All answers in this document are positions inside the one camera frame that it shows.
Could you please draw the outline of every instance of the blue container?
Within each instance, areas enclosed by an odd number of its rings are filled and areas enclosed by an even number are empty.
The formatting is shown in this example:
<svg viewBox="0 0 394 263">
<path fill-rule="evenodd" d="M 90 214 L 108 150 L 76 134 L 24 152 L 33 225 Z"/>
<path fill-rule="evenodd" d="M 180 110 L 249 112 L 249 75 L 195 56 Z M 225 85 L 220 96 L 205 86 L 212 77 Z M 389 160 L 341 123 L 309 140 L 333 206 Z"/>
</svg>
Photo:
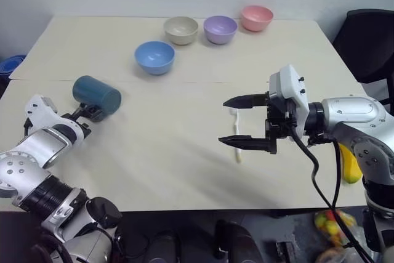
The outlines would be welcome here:
<svg viewBox="0 0 394 263">
<path fill-rule="evenodd" d="M 150 41 L 141 44 L 134 53 L 138 65 L 147 73 L 162 75 L 167 73 L 174 63 L 175 50 L 161 41 Z"/>
<path fill-rule="evenodd" d="M 23 62 L 25 55 L 15 55 L 0 63 L 0 78 L 7 81 L 11 73 Z"/>
<path fill-rule="evenodd" d="M 75 81 L 73 97 L 80 103 L 99 106 L 104 115 L 114 113 L 122 101 L 122 95 L 117 89 L 89 75 Z"/>
</svg>

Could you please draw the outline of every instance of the bowl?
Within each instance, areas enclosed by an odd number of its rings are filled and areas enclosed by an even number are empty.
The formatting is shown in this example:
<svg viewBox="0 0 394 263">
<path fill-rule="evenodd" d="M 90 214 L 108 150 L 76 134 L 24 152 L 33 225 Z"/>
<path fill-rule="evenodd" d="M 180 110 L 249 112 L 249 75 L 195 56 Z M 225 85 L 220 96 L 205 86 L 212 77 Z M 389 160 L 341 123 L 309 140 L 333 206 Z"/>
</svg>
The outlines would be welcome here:
<svg viewBox="0 0 394 263">
<path fill-rule="evenodd" d="M 262 31 L 272 21 L 273 12 L 264 6 L 247 6 L 241 12 L 241 23 L 249 31 Z"/>
<path fill-rule="evenodd" d="M 0 62 L 0 82 L 2 79 L 8 82 L 11 73 L 23 62 L 25 58 L 25 55 L 15 55 Z"/>
<path fill-rule="evenodd" d="M 169 18 L 164 23 L 164 31 L 172 43 L 185 46 L 196 40 L 198 24 L 188 17 Z"/>
<path fill-rule="evenodd" d="M 167 73 L 174 62 L 175 50 L 172 46 L 161 41 L 149 41 L 141 44 L 134 57 L 147 73 L 162 75 Z"/>
<path fill-rule="evenodd" d="M 230 42 L 238 29 L 236 21 L 224 15 L 215 15 L 204 21 L 206 38 L 216 44 Z"/>
</svg>

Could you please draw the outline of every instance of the pink bowl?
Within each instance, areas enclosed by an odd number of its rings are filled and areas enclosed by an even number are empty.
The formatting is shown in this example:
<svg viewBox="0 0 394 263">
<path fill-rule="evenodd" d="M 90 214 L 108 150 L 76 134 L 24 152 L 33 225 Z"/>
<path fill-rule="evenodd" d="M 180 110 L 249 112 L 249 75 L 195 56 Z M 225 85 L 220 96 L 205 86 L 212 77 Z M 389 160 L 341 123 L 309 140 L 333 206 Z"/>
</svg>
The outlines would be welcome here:
<svg viewBox="0 0 394 263">
<path fill-rule="evenodd" d="M 273 12 L 264 6 L 247 6 L 241 12 L 241 23 L 249 31 L 262 31 L 271 23 Z"/>
</svg>

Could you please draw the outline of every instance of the purple bowl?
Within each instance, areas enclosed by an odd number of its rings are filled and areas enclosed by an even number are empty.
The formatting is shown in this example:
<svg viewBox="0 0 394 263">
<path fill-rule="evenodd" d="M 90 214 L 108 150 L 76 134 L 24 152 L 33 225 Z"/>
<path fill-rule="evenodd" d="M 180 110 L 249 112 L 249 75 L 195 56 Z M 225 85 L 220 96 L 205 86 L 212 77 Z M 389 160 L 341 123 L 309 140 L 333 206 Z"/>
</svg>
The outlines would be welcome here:
<svg viewBox="0 0 394 263">
<path fill-rule="evenodd" d="M 231 41 L 237 29 L 236 21 L 224 15 L 209 17 L 204 22 L 206 38 L 216 44 L 225 44 Z"/>
</svg>

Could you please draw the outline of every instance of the blue bowl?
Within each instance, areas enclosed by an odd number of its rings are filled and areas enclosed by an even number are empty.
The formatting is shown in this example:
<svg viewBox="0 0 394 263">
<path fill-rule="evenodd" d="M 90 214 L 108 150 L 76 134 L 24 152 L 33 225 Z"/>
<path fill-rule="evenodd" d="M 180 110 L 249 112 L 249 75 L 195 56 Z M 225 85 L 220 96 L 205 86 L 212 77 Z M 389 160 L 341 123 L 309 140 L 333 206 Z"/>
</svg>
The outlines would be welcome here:
<svg viewBox="0 0 394 263">
<path fill-rule="evenodd" d="M 26 58 L 25 55 L 15 55 L 0 63 L 0 75 L 10 75 Z"/>
<path fill-rule="evenodd" d="M 147 73 L 162 75 L 167 73 L 174 62 L 175 50 L 161 41 L 150 41 L 141 44 L 134 53 L 138 65 Z"/>
</svg>

